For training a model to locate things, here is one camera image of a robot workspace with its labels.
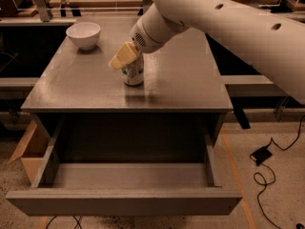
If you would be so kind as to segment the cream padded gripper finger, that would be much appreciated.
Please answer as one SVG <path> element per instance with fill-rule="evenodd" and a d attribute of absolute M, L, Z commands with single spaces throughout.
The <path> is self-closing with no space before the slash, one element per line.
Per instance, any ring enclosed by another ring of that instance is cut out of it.
<path fill-rule="evenodd" d="M 110 60 L 109 68 L 112 71 L 121 70 L 134 62 L 139 54 L 140 51 L 133 42 L 125 42 Z"/>

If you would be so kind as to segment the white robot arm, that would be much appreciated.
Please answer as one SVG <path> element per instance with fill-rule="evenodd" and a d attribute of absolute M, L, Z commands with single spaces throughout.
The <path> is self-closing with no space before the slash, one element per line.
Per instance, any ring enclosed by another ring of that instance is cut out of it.
<path fill-rule="evenodd" d="M 232 0 L 152 0 L 109 68 L 121 70 L 189 28 L 207 33 L 305 104 L 305 25 Z"/>

